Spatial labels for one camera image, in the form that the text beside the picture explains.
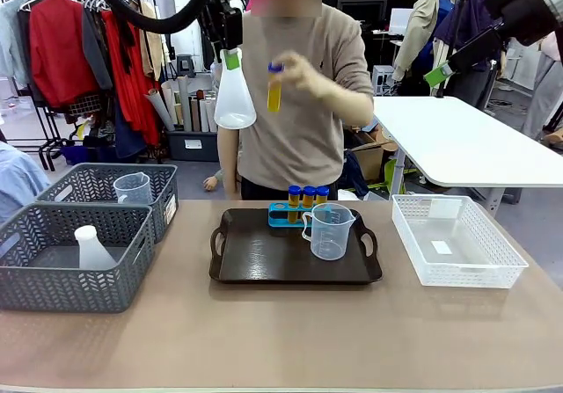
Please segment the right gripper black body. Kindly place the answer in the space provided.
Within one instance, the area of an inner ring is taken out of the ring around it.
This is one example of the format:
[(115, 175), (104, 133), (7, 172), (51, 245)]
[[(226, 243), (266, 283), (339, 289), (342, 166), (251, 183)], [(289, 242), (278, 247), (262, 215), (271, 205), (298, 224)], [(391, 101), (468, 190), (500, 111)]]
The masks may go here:
[(503, 39), (529, 46), (562, 27), (562, 0), (486, 0)]

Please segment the person's left hand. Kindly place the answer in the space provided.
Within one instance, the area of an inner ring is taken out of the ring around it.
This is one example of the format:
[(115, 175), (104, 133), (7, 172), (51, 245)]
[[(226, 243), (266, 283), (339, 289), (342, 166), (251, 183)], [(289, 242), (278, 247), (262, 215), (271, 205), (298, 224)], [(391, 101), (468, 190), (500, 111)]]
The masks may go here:
[(316, 71), (304, 56), (295, 51), (283, 52), (273, 64), (283, 67), (281, 74), (276, 77), (278, 82), (306, 91), (316, 99), (328, 99), (338, 89), (334, 81)]

